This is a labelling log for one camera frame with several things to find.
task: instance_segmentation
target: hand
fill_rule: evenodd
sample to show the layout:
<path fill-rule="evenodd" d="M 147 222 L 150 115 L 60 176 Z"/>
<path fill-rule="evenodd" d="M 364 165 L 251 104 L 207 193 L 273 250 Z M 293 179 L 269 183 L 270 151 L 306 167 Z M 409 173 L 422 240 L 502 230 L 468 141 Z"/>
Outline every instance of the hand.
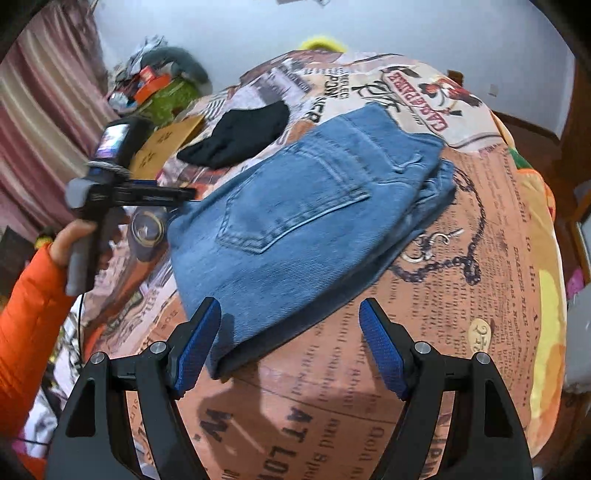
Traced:
<path fill-rule="evenodd" d="M 70 222 L 60 233 L 57 234 L 56 239 L 49 247 L 49 256 L 53 262 L 61 268 L 66 268 L 70 263 L 70 256 L 72 254 L 72 245 L 76 240 L 90 235 L 96 230 L 96 223 L 88 222 L 86 220 L 74 220 Z M 121 241 L 121 231 L 116 229 L 112 239 L 114 243 Z M 109 266 L 109 260 L 113 258 L 113 250 L 108 249 L 103 252 L 99 258 L 99 270 L 105 270 Z"/>

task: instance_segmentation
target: blue gripper pad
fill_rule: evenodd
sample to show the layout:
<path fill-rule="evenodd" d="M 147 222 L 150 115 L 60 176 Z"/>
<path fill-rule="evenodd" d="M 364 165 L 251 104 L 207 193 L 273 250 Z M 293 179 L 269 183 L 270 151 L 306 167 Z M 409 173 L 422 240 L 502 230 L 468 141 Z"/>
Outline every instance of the blue gripper pad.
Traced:
<path fill-rule="evenodd" d="M 408 385 L 404 381 L 402 357 L 367 300 L 359 306 L 359 325 L 387 389 L 396 393 L 401 400 L 406 400 Z"/>
<path fill-rule="evenodd" d="M 213 299 L 178 359 L 177 381 L 173 387 L 177 398 L 182 398 L 195 386 L 220 328 L 221 317 L 220 304 Z"/>

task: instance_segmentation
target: device handle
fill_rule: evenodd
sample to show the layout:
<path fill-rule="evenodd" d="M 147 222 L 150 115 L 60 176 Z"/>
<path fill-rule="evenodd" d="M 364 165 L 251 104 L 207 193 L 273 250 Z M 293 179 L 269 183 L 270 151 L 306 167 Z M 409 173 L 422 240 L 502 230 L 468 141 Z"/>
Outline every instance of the device handle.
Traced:
<path fill-rule="evenodd" d="M 125 211 L 121 207 L 109 209 L 93 234 L 74 242 L 68 265 L 66 295 L 77 297 L 95 287 L 100 254 L 109 248 L 109 240 L 124 216 Z"/>

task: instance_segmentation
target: metal bolt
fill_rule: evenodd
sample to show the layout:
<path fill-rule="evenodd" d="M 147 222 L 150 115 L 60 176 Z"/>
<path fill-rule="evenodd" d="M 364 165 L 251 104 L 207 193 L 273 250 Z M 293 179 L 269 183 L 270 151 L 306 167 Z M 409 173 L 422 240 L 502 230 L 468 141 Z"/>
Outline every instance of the metal bolt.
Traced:
<path fill-rule="evenodd" d="M 414 349 L 418 353 L 429 353 L 431 351 L 431 345 L 427 342 L 417 342 L 414 344 Z"/>
<path fill-rule="evenodd" d="M 491 363 L 491 357 L 488 356 L 488 353 L 484 352 L 478 352 L 476 354 L 476 360 L 478 360 L 482 365 Z"/>
<path fill-rule="evenodd" d="M 166 350 L 166 342 L 154 342 L 150 345 L 150 352 L 161 353 Z"/>
<path fill-rule="evenodd" d="M 93 353 L 92 356 L 90 357 L 90 363 L 96 365 L 96 364 L 101 363 L 104 359 L 105 359 L 105 354 L 103 352 L 96 352 L 96 353 Z"/>

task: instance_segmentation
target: bed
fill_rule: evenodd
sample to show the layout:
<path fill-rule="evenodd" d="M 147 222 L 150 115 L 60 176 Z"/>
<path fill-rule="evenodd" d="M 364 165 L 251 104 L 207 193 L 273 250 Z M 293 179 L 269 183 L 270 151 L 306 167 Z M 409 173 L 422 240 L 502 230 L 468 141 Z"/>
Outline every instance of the bed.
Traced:
<path fill-rule="evenodd" d="M 199 99 L 177 120 L 204 115 L 196 142 L 224 112 L 279 99 L 290 107 L 288 127 L 255 158 L 212 171 L 172 156 L 159 183 L 192 186 L 203 198 L 319 123 L 379 102 L 406 131 L 447 142 L 442 157 L 456 166 L 457 195 L 358 298 L 230 378 L 214 381 L 202 371 L 178 406 L 210 477 L 369 478 L 402 404 L 384 387 L 362 340 L 356 311 L 368 296 L 414 339 L 442 353 L 489 352 L 534 457 L 556 421 L 566 332 L 560 251 L 541 176 L 516 168 L 510 134 L 480 99 L 400 55 L 292 51 Z M 111 358 L 135 354 L 186 320 L 165 212 L 138 207 L 130 214 L 125 240 L 85 299 L 86 359 L 99 350 Z M 137 397 L 128 402 L 134 436 L 149 460 Z M 452 402 L 452 394 L 445 396 L 424 477 L 439 464 Z"/>

